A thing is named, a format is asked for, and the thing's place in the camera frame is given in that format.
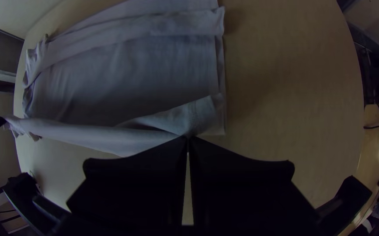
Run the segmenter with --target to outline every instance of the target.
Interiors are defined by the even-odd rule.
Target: desk
[[[65,0],[28,32],[17,70],[14,114],[21,102],[25,51],[45,33],[63,31],[121,0]],[[334,0],[223,0],[227,135],[208,141],[259,160],[290,160],[294,184],[318,207],[355,173],[363,127],[360,69],[347,23]],[[66,208],[84,180],[82,162],[116,158],[49,139],[16,140],[23,172]]]

